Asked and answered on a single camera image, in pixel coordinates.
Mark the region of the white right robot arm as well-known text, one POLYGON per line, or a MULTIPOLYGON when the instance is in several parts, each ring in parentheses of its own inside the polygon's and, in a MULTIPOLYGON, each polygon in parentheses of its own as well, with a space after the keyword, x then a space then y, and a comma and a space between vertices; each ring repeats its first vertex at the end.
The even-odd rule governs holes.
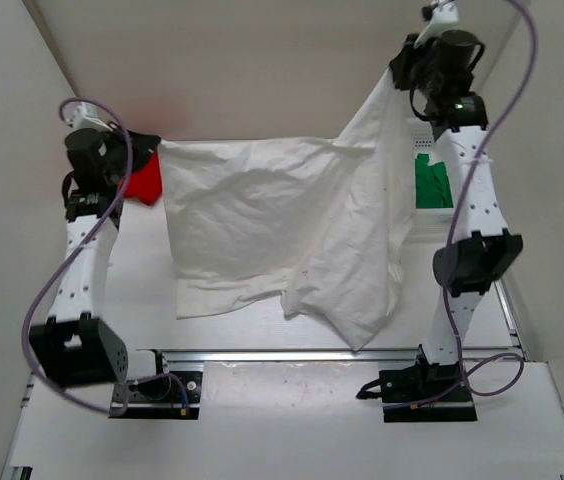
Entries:
POLYGON ((448 381, 463 380, 462 343, 475 309, 523 248, 496 197, 486 152, 486 107, 471 88, 484 50, 475 35, 463 30, 427 40, 410 34, 390 63, 395 87, 421 93, 426 100, 416 116, 431 127, 454 207, 446 244, 433 257, 438 306, 417 360, 419 369, 411 375, 412 390, 426 400, 438 397, 448 381))

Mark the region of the red t shirt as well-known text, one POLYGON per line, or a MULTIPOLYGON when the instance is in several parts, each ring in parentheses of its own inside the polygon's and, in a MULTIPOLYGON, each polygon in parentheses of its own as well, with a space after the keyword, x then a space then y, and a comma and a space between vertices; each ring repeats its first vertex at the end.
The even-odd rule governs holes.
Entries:
POLYGON ((163 184, 158 152, 154 152, 144 168, 130 177, 124 192, 124 199, 131 199, 141 204, 154 206, 163 194, 163 184))

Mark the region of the white t shirt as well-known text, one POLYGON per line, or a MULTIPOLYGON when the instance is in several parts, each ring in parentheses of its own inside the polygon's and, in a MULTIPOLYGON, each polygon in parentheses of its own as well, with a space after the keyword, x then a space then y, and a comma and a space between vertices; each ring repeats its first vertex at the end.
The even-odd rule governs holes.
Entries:
POLYGON ((276 296, 358 350, 388 323, 415 208, 414 150, 390 72, 333 138, 158 149, 180 318, 276 296))

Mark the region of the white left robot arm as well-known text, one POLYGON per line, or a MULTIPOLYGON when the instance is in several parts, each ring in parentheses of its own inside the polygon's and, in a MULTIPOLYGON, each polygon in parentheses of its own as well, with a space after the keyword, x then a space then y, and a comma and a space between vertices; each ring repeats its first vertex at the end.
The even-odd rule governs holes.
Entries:
POLYGON ((127 376, 126 345, 102 318, 123 208, 116 196, 126 173, 141 171, 159 143, 156 135, 123 134, 115 124, 80 128, 64 140, 72 167, 61 187, 71 263, 46 322, 28 333, 42 370, 61 388, 120 383, 127 376))

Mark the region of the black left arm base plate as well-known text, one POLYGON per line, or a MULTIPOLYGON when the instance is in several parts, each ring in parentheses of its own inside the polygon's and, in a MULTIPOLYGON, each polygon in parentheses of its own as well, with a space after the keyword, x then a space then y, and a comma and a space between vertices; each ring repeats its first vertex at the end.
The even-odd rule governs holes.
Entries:
POLYGON ((110 415, 113 419, 182 420, 199 419, 203 390, 203 365, 175 363, 169 365, 172 377, 131 384, 127 388, 115 386, 111 410, 126 405, 123 413, 110 415))

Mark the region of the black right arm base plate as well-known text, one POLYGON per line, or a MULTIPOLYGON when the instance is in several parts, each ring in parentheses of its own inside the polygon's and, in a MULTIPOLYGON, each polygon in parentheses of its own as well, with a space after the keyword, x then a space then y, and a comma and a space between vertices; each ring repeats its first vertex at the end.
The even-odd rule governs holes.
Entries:
POLYGON ((424 380, 415 368, 381 370, 380 393, 385 423, 475 422, 472 394, 460 382, 424 380))

